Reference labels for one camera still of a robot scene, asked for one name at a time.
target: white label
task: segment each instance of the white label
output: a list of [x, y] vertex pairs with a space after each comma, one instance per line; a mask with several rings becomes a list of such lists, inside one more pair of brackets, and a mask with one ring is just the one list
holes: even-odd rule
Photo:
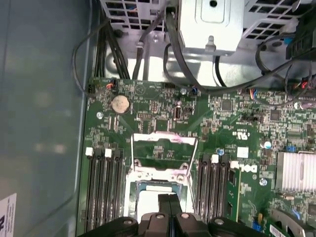
[[238, 158], [248, 158], [249, 148], [248, 147], [237, 147]]
[[279, 230], [277, 230], [273, 225], [270, 225], [270, 233], [275, 237], [286, 237]]
[[16, 194], [0, 201], [0, 237], [13, 237]]

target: black dimm slot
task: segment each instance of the black dimm slot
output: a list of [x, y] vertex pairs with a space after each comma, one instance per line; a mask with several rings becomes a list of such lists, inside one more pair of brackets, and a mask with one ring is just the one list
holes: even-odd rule
[[196, 198], [196, 207], [197, 207], [197, 214], [199, 216], [202, 216], [202, 209], [203, 209], [203, 200], [201, 193], [203, 189], [203, 179], [205, 178], [205, 170], [206, 170], [206, 165], [205, 163], [202, 162], [202, 160], [199, 161], [198, 164], [198, 178], [197, 178], [197, 198]]
[[97, 159], [93, 160], [95, 165], [93, 169], [93, 186], [92, 186], [92, 210], [91, 210], [91, 230], [95, 229], [95, 209], [96, 209], [96, 198], [97, 198], [97, 183], [98, 183], [98, 167], [99, 167], [99, 161]]
[[102, 222], [102, 199], [103, 199], [103, 186], [104, 186], [104, 159], [99, 160], [99, 167], [98, 167], [98, 182], [97, 182], [97, 196], [96, 196], [96, 208], [95, 208], [95, 227], [99, 227]]
[[110, 168], [111, 168], [111, 158], [106, 158], [105, 160], [105, 180], [104, 180], [104, 206], [103, 206], [103, 223], [108, 222], [108, 203], [109, 196], [111, 193], [109, 192], [110, 183], [108, 182], [110, 179]]
[[228, 181], [229, 166], [226, 163], [221, 163], [218, 187], [218, 204], [217, 204], [217, 217], [224, 216], [224, 208], [226, 205], [226, 189]]
[[205, 171], [205, 202], [204, 202], [204, 221], [208, 222], [209, 216], [209, 198], [211, 193], [211, 175], [212, 175], [212, 163], [209, 160]]
[[97, 228], [98, 227], [98, 213], [99, 213], [99, 197], [100, 197], [100, 166], [101, 166], [101, 162], [100, 160], [97, 160], [97, 166], [95, 169], [95, 204], [94, 204], [94, 226], [93, 228]]
[[112, 205], [112, 195], [113, 195], [113, 168], [114, 168], [114, 161], [113, 159], [110, 160], [108, 163], [109, 165], [109, 170], [107, 172], [108, 179], [105, 181], [106, 182], [106, 190], [105, 192], [108, 193], [108, 198], [106, 202], [104, 203], [105, 205], [105, 221], [109, 222], [111, 220], [111, 205]]
[[219, 164], [213, 163], [211, 164], [210, 169], [210, 194], [209, 194], [209, 209], [208, 209], [208, 220], [207, 222], [216, 217], [217, 210], [217, 198], [218, 198], [218, 185], [219, 185]]
[[114, 205], [114, 210], [115, 210], [115, 215], [113, 215], [113, 218], [118, 218], [120, 216], [120, 190], [121, 190], [121, 177], [122, 177], [122, 158], [120, 157], [117, 160], [117, 172], [116, 172], [116, 185], [115, 185], [115, 205]]
[[88, 187], [87, 187], [86, 217], [85, 217], [84, 232], [89, 231], [89, 223], [90, 223], [89, 218], [90, 218], [90, 210], [91, 210], [92, 171], [93, 171], [93, 165], [92, 165], [92, 161], [90, 161], [89, 162], [89, 176], [88, 176]]
[[93, 159], [90, 162], [91, 164], [91, 180], [90, 180], [90, 189], [89, 189], [89, 214], [88, 214], [88, 223], [87, 223], [87, 231], [90, 231], [93, 229], [94, 225], [94, 204], [95, 204], [95, 168], [96, 168], [96, 160]]

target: aluminum heatsink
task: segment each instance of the aluminum heatsink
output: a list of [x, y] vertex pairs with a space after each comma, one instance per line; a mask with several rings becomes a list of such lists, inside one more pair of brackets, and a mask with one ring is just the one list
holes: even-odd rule
[[316, 155], [308, 153], [277, 154], [276, 188], [282, 191], [316, 190]]

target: green circuit board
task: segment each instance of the green circuit board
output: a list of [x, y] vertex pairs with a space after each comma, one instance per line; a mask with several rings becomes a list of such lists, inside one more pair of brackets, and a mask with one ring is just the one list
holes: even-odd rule
[[[251, 227], [259, 213], [264, 216], [269, 208], [279, 208], [289, 213], [295, 210], [301, 220], [316, 224], [316, 213], [309, 211], [316, 203], [313, 192], [296, 193], [293, 200], [288, 200], [275, 188], [278, 152], [293, 148], [295, 152], [315, 150], [314, 106], [269, 107], [253, 101], [249, 92], [212, 96], [149, 81], [95, 78], [89, 86], [103, 91], [89, 98], [86, 106], [77, 235], [124, 214], [125, 177], [132, 166], [132, 153], [134, 161], [142, 166], [160, 170], [180, 169], [190, 163], [194, 154], [190, 177], [192, 202], [198, 209], [203, 204], [198, 203], [201, 192], [210, 179], [201, 180], [205, 172], [201, 167], [224, 151], [220, 159], [238, 161], [239, 165], [237, 170], [223, 173], [231, 179], [222, 191], [226, 200], [224, 216]], [[276, 104], [285, 97], [269, 91], [258, 91], [256, 96]], [[133, 134], [154, 132], [196, 139], [196, 151], [194, 145], [168, 139], [131, 142]], [[271, 147], [264, 147], [265, 142]], [[111, 149], [117, 159], [106, 163], [88, 157], [86, 148], [93, 148], [94, 155], [99, 156], [104, 156], [104, 149]]]

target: capacitor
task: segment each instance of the capacitor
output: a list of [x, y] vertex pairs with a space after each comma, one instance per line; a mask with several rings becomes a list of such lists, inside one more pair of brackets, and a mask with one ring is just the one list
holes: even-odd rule
[[224, 151], [224, 149], [217, 148], [217, 149], [216, 149], [216, 153], [217, 153], [219, 156], [223, 156], [223, 155], [225, 154], [225, 151]]
[[313, 103], [301, 103], [301, 105], [300, 105], [300, 108], [302, 110], [310, 109], [310, 108], [313, 108], [313, 107], [314, 107]]
[[180, 94], [181, 95], [186, 95], [187, 94], [187, 90], [185, 88], [181, 88], [180, 89]]
[[264, 142], [264, 144], [263, 144], [264, 149], [271, 149], [271, 146], [272, 146], [272, 144], [271, 144], [271, 142], [269, 142], [269, 141], [266, 141], [266, 142]]

